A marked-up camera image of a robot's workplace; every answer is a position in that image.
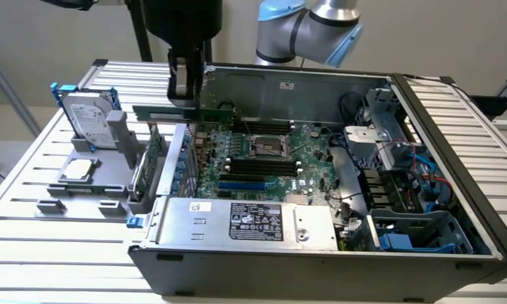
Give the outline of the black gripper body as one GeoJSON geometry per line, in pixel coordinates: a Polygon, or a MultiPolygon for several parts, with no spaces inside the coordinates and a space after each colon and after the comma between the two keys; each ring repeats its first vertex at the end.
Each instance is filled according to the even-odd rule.
{"type": "Polygon", "coordinates": [[[141,9],[147,30],[168,43],[172,56],[204,63],[204,43],[223,27],[223,1],[147,0],[141,9]]]}

